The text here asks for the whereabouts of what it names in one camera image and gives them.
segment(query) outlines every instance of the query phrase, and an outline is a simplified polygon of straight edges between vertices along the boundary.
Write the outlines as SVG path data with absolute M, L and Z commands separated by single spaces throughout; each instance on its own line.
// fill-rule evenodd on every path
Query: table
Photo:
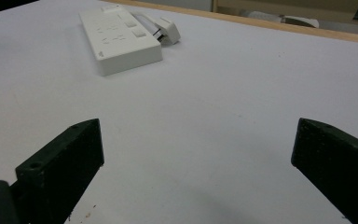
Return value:
M 148 7 L 148 8 L 154 8 L 154 9 L 159 9 L 159 10 L 178 12 L 178 13 L 182 13 L 182 14 L 187 14 L 187 15 L 192 15 L 192 16 L 201 16 L 201 17 L 212 18 L 212 19 L 217 19 L 217 20 L 222 20 L 222 21 L 232 21 L 232 22 L 246 24 L 246 25 L 252 25 L 252 26 L 269 28 L 269 29 L 280 30 L 280 31 L 287 31 L 287 32 L 291 32 L 291 33 L 298 33 L 298 34 L 304 34 L 304 35 L 316 35 L 316 36 L 323 36 L 323 37 L 328 37 L 328 38 L 335 38 L 335 39 L 342 39 L 342 40 L 358 42 L 358 34 L 350 34 L 350 33 L 337 32 L 337 31 L 324 30 L 324 29 L 314 29 L 314 28 L 296 26 L 296 25 L 291 25 L 291 24 L 281 24 L 281 23 L 271 22 L 271 21 L 261 21 L 261 20 L 255 20 L 252 18 L 244 18 L 244 17 L 233 16 L 233 15 L 228 15 L 228 14 L 199 11 L 199 10 L 194 10 L 194 9 L 190 9 L 190 8 L 181 8 L 181 7 L 171 7 L 171 6 L 165 6 L 165 5 L 150 4 L 150 3 L 138 2 L 138 1 L 134 1 L 134 0 L 116 0 L 116 1 L 115 0 L 105 0 L 105 1 L 106 2 L 115 2 L 115 3 L 119 3 L 119 4 L 135 6 L 135 7 Z
M 105 165 L 67 223 L 349 223 L 290 163 L 299 118 L 358 137 L 358 42 L 146 7 L 181 41 L 100 75 L 78 13 L 0 12 L 0 179 L 67 127 L 100 119 Z

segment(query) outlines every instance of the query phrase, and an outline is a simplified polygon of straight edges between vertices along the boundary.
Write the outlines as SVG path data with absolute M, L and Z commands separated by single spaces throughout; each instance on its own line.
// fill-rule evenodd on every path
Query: white power strip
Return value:
M 162 60 L 161 44 L 124 7 L 91 9 L 80 19 L 105 76 Z

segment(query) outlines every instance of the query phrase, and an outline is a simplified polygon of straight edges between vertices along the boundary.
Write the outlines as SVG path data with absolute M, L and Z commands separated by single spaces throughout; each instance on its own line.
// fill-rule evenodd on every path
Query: white object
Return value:
M 158 38 L 161 44 L 172 45 L 179 41 L 181 36 L 173 21 L 163 17 L 159 18 L 158 20 L 154 20 L 143 12 L 132 12 L 131 14 L 134 16 L 142 16 L 148 21 L 152 22 L 161 33 L 161 37 Z
M 302 17 L 294 17 L 294 16 L 283 16 L 283 15 L 275 15 L 268 14 L 260 11 L 243 11 L 241 12 L 241 16 L 247 18 L 258 19 L 262 21 L 274 21 L 278 23 L 293 23 L 296 24 L 307 24 L 308 26 L 319 28 L 319 22 L 315 19 L 308 19 Z
M 162 60 L 160 43 L 124 7 L 95 8 L 80 18 L 105 76 Z
M 290 19 L 292 21 L 301 21 L 301 22 L 305 22 L 306 24 L 315 27 L 315 28 L 319 28 L 319 22 L 315 19 L 308 19 L 308 18 L 302 18 L 302 17 L 294 17 L 294 16 L 284 16 L 284 19 Z

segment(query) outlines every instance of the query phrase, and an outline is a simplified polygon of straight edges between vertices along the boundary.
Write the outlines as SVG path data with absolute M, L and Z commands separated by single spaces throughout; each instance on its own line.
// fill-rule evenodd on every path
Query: screw hole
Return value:
M 33 162 L 30 165 L 31 169 L 37 169 L 37 168 L 39 168 L 41 166 L 42 166 L 42 162 L 40 162 L 40 161 Z

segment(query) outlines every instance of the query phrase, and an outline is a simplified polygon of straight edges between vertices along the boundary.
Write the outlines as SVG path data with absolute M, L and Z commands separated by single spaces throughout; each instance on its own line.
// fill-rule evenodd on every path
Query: wooden table edge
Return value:
M 303 35 L 316 35 L 322 36 L 327 38 L 339 39 L 339 40 L 346 40 L 351 42 L 358 42 L 358 34 L 350 34 L 344 33 L 339 31 L 330 31 L 330 30 L 323 30 L 323 29 L 315 29 L 310 27 L 303 27 L 291 24 L 284 24 L 284 23 L 277 23 L 272 21 L 261 21 L 252 18 L 244 18 L 239 16 L 231 16 L 226 14 L 214 13 L 209 11 L 201 11 L 196 9 L 189 9 L 189 8 L 182 8 L 182 7 L 171 7 L 165 5 L 158 5 L 146 2 L 139 2 L 135 0 L 103 0 L 104 2 L 109 3 L 116 3 L 121 5 L 128 5 L 134 7 L 147 7 L 171 12 L 177 12 L 192 16 L 200 16 L 205 18 L 211 18 L 221 21 L 231 21 L 246 25 L 258 26 L 268 29 L 280 30 L 285 32 L 292 32 L 298 33 Z

